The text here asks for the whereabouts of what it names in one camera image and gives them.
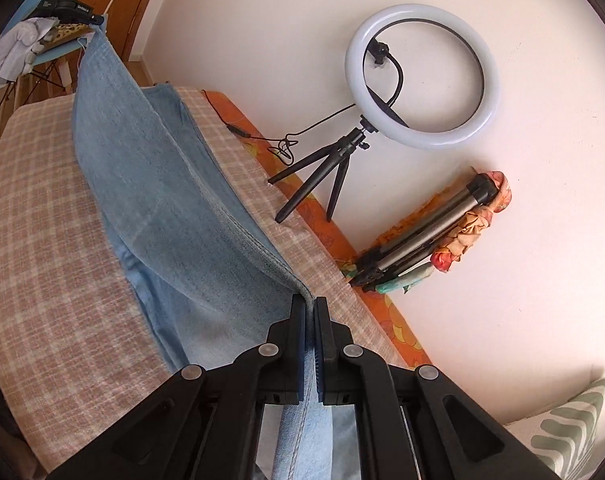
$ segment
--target denim fabric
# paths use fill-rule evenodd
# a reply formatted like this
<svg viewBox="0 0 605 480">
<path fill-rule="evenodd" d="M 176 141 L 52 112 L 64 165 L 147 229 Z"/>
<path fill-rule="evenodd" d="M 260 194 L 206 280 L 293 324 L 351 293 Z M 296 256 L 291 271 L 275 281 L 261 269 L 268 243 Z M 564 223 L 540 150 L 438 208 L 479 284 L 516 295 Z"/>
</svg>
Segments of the denim fabric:
<svg viewBox="0 0 605 480">
<path fill-rule="evenodd" d="M 97 30 L 72 121 L 78 163 L 172 369 L 232 362 L 303 294 L 304 400 L 283 412 L 273 478 L 330 478 L 331 410 L 315 394 L 311 295 L 226 182 L 176 92 L 141 91 Z"/>
</svg>

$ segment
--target ring light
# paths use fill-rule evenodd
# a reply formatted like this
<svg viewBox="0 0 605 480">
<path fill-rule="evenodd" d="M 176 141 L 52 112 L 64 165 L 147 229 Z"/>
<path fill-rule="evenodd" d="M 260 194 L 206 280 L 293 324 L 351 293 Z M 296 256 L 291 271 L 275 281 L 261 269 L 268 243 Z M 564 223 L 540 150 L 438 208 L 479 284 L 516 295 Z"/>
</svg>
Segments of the ring light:
<svg viewBox="0 0 605 480">
<path fill-rule="evenodd" d="M 393 120 L 373 100 L 364 79 L 364 56 L 369 42 L 383 30 L 404 22 L 426 22 L 457 36 L 476 57 L 482 76 L 482 96 L 474 114 L 464 123 L 441 133 L 407 128 Z M 498 70 L 487 43 L 471 26 L 437 7 L 404 4 L 377 12 L 356 31 L 345 57 L 346 81 L 362 115 L 382 134 L 401 144 L 421 150 L 451 147 L 478 133 L 495 115 L 499 101 Z"/>
</svg>

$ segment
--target black tripod stand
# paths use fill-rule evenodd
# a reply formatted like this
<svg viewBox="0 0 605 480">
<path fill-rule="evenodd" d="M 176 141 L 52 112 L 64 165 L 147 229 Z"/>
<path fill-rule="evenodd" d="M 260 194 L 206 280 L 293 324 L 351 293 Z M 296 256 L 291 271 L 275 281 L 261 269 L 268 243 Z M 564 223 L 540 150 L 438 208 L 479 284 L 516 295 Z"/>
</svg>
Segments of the black tripod stand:
<svg viewBox="0 0 605 480">
<path fill-rule="evenodd" d="M 405 122 L 398 117 L 398 115 L 391 109 L 391 105 L 393 105 L 400 91 L 402 90 L 402 85 L 404 83 L 404 76 L 402 73 L 402 68 L 400 67 L 397 60 L 391 56 L 389 53 L 389 47 L 380 43 L 379 41 L 371 40 L 369 46 L 367 47 L 367 52 L 373 56 L 375 59 L 375 64 L 381 65 L 384 62 L 384 59 L 389 59 L 397 70 L 397 85 L 396 90 L 393 92 L 391 99 L 387 102 L 384 102 L 378 94 L 376 94 L 373 90 L 369 88 L 369 93 L 371 97 L 376 102 L 376 104 L 393 120 L 402 124 L 403 126 L 407 126 Z M 338 197 L 340 196 L 340 190 L 342 190 L 342 186 L 345 182 L 346 171 L 349 168 L 349 157 L 351 154 L 355 152 L 356 148 L 362 148 L 366 150 L 369 145 L 364 142 L 365 132 L 375 133 L 377 130 L 369 124 L 369 121 L 361 116 L 361 127 L 354 128 L 351 132 L 338 139 L 333 144 L 329 144 L 324 148 L 320 148 L 316 150 L 316 152 L 311 153 L 311 155 L 306 156 L 301 161 L 292 164 L 285 170 L 271 177 L 267 182 L 269 184 L 275 184 L 279 182 L 285 177 L 288 177 L 291 174 L 296 173 L 296 171 L 301 170 L 302 168 L 306 168 L 310 164 L 319 161 L 321 158 L 327 157 L 320 165 L 317 167 L 316 171 L 314 171 L 311 176 L 307 179 L 305 183 L 300 186 L 294 195 L 289 199 L 289 201 L 278 211 L 276 215 L 276 222 L 281 223 L 284 222 L 285 218 L 289 216 L 300 202 L 304 200 L 304 198 L 311 193 L 315 187 L 329 174 L 333 171 L 333 168 L 338 167 L 337 174 L 335 176 L 335 181 L 333 183 L 333 189 L 331 190 L 331 197 L 329 199 L 329 205 L 327 206 L 327 222 L 329 222 L 333 216 L 333 212 L 335 211 L 335 204 L 338 201 Z"/>
</svg>

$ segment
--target tripod leg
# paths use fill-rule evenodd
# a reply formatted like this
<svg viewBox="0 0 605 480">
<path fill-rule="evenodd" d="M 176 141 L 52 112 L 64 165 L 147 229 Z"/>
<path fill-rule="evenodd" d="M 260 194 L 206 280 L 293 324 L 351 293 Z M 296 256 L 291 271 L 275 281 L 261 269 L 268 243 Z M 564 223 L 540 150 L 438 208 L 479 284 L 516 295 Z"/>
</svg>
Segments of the tripod leg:
<svg viewBox="0 0 605 480">
<path fill-rule="evenodd" d="M 304 198 L 311 193 L 315 189 L 315 187 L 320 184 L 322 179 L 326 177 L 333 168 L 340 164 L 341 160 L 344 158 L 344 155 L 338 152 L 333 152 L 329 155 L 320 165 L 316 168 L 316 171 L 311 173 L 311 176 L 298 188 L 298 190 L 292 195 L 282 209 L 278 211 L 276 215 L 276 222 L 279 224 L 284 221 L 287 216 L 289 216 L 295 208 L 298 207 L 300 202 L 304 200 Z"/>
<path fill-rule="evenodd" d="M 340 190 L 345 182 L 346 170 L 349 169 L 349 157 L 345 158 L 338 166 L 338 171 L 335 174 L 335 182 L 333 183 L 333 189 L 331 190 L 331 198 L 329 199 L 329 205 L 327 206 L 327 222 L 331 221 L 333 212 L 335 211 L 335 204 L 338 202 L 340 196 Z"/>
<path fill-rule="evenodd" d="M 314 162 L 320 160 L 321 158 L 329 155 L 329 153 L 333 152 L 333 150 L 335 150 L 335 149 L 336 149 L 335 143 L 329 144 L 328 146 L 325 146 L 324 148 L 320 148 L 319 150 L 316 150 L 315 152 L 311 153 L 311 155 L 307 155 L 305 158 L 299 160 L 295 164 L 292 164 L 288 168 L 285 168 L 280 173 L 275 174 L 269 180 L 267 180 L 267 182 L 269 184 L 275 184 L 276 182 L 279 182 L 283 178 L 286 178 L 289 175 L 294 174 L 296 171 L 301 170 L 302 168 L 306 168 L 308 165 L 313 164 Z"/>
</svg>

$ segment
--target wooden floor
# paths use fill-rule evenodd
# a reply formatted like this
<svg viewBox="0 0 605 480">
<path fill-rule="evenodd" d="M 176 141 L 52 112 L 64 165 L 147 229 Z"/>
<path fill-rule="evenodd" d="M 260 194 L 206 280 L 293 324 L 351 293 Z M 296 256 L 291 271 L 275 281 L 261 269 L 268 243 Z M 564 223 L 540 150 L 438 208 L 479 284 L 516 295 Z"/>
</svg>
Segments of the wooden floor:
<svg viewBox="0 0 605 480">
<path fill-rule="evenodd" d="M 71 71 L 71 76 L 73 78 L 73 80 L 76 80 L 76 66 L 77 66 L 77 58 L 71 59 L 70 57 L 70 71 Z M 146 76 L 146 73 L 144 71 L 144 69 L 142 68 L 142 64 L 139 61 L 128 61 L 125 62 L 125 66 L 127 67 L 127 69 L 129 70 L 129 72 L 131 73 L 131 75 L 134 77 L 135 81 L 138 83 L 138 85 L 140 86 L 151 86 L 151 82 L 149 81 L 149 79 Z M 52 78 L 54 81 L 57 81 L 57 76 L 54 73 L 54 76 Z M 49 92 L 48 89 L 46 88 L 45 84 L 38 84 L 36 85 L 36 82 L 34 81 L 34 93 L 32 94 L 32 97 L 29 99 L 29 102 L 39 102 L 39 101 L 43 101 L 45 99 L 49 98 Z M 0 89 L 0 101 L 2 99 L 2 96 L 4 94 L 5 89 Z M 59 89 L 54 87 L 54 91 L 52 93 L 53 97 L 58 97 L 60 95 L 64 95 L 64 90 Z M 13 104 L 14 104 L 14 95 L 13 92 L 9 95 L 9 99 L 8 101 L 5 103 L 5 110 L 4 110 L 4 114 L 2 117 L 0 117 L 0 121 L 1 121 L 1 130 L 4 129 L 4 126 L 7 124 L 7 121 L 9 120 L 12 111 L 13 111 Z"/>
</svg>

